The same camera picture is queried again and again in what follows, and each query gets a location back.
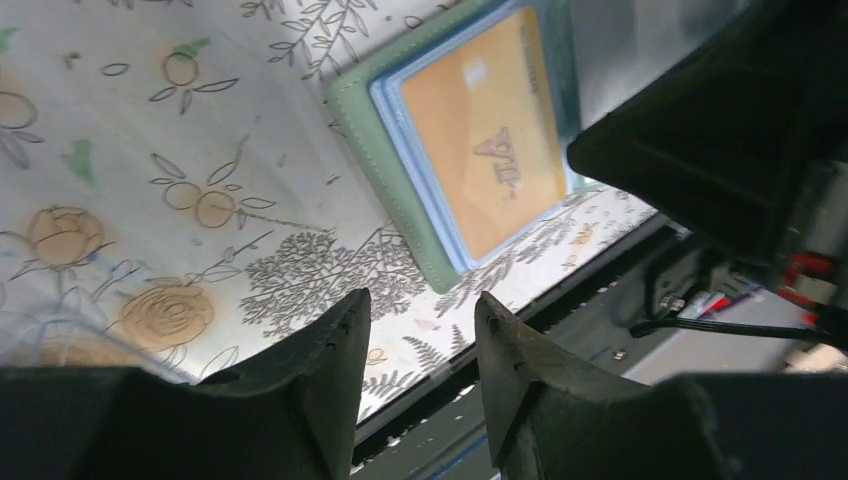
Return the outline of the orange card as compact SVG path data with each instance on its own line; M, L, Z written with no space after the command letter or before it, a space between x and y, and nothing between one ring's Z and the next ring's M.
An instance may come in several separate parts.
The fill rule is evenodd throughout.
M402 73L397 90L467 268L570 192L536 7L504 8L482 28Z

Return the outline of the green leather card holder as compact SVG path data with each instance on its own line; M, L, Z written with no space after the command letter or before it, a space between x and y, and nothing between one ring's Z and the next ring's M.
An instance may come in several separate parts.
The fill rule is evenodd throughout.
M568 164L581 128L567 1L463 1L337 78L328 101L437 292L595 181Z

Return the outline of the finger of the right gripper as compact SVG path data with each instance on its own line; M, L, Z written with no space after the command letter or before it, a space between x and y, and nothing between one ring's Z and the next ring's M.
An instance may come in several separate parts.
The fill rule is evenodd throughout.
M806 170L846 148L846 3L755 1L567 155L733 256L767 262Z

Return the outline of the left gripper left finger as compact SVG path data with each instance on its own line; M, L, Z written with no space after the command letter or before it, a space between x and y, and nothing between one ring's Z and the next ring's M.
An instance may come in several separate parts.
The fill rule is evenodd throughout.
M137 367L5 368L5 479L345 479L371 327L356 289L197 385Z

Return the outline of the clear plastic card box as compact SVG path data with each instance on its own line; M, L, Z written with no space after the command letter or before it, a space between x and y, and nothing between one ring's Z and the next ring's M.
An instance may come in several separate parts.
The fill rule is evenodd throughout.
M1 365L9 368L139 367L172 383L197 378L180 367L184 347L164 356L113 333L73 290L63 300L20 303L1 291Z

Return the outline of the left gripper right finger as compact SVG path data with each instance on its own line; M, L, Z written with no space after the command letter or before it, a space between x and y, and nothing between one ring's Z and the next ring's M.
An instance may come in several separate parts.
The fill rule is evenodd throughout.
M843 479L843 373L682 374L648 386L475 305L492 463L507 479Z

